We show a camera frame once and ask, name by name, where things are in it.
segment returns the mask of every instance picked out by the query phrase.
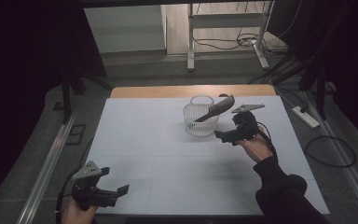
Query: hand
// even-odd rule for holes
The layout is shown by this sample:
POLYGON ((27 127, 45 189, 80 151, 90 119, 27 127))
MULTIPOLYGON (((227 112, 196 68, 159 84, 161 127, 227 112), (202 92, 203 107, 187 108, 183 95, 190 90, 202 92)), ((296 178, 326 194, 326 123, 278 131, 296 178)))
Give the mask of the hand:
MULTIPOLYGON (((261 132, 264 132, 262 127, 258 127, 258 129, 261 132)), ((260 134, 252 140, 240 140, 236 143, 242 146, 245 149, 246 154, 257 163, 272 156, 272 152, 269 150, 269 145, 260 134)))
POLYGON ((98 206, 90 206, 83 211, 77 202, 71 197, 62 216, 62 224, 90 224, 94 218, 98 206))

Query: black cloth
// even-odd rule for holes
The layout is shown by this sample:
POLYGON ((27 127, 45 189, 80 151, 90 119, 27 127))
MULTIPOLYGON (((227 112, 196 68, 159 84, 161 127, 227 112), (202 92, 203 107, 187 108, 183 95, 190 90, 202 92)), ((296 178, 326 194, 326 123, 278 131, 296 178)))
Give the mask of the black cloth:
POLYGON ((268 223, 329 223, 304 197, 304 178, 285 174, 274 157, 262 160, 254 169, 262 182, 255 197, 268 223))

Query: gray object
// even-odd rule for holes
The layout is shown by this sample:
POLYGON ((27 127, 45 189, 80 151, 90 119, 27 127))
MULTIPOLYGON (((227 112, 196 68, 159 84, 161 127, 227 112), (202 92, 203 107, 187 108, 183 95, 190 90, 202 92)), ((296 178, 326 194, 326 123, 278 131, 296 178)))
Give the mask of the gray object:
POLYGON ((87 162, 79 171, 77 171, 74 176, 72 176, 73 180, 87 178, 95 175, 101 175, 102 171, 93 161, 87 162))
POLYGON ((220 101, 219 103, 215 105, 211 105, 209 107, 208 114, 200 117, 199 119, 196 119, 194 121, 196 122, 203 122, 208 118, 211 118, 216 115, 220 115, 226 111, 228 111, 235 103, 235 99, 233 95, 228 96, 228 98, 220 101))
POLYGON ((237 107, 236 109, 233 109, 231 111, 231 113, 242 113, 242 112, 246 112, 246 111, 250 111, 250 110, 254 110, 254 109, 258 109, 258 108, 262 108, 264 107, 263 104, 261 105, 241 105, 240 107, 237 107))

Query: power strip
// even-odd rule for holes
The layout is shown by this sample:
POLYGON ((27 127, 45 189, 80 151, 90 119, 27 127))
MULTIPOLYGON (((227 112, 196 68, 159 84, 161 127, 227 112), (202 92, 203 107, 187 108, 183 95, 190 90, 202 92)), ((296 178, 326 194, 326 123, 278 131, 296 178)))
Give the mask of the power strip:
POLYGON ((319 122, 316 121, 313 117, 311 117, 307 112, 301 113, 301 107, 296 106, 292 109, 292 111, 298 115, 299 118, 301 118, 304 122, 308 124, 312 129, 319 126, 319 122))

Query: wooden table edge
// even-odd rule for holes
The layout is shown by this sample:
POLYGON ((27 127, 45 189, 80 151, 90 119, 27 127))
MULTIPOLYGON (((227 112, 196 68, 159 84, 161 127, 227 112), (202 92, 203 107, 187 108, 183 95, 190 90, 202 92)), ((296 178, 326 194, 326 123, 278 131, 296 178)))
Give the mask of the wooden table edge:
POLYGON ((175 98, 208 94, 234 96, 270 96, 276 91, 269 84, 259 85, 192 85, 192 86, 153 86, 153 87, 116 87, 111 98, 175 98))

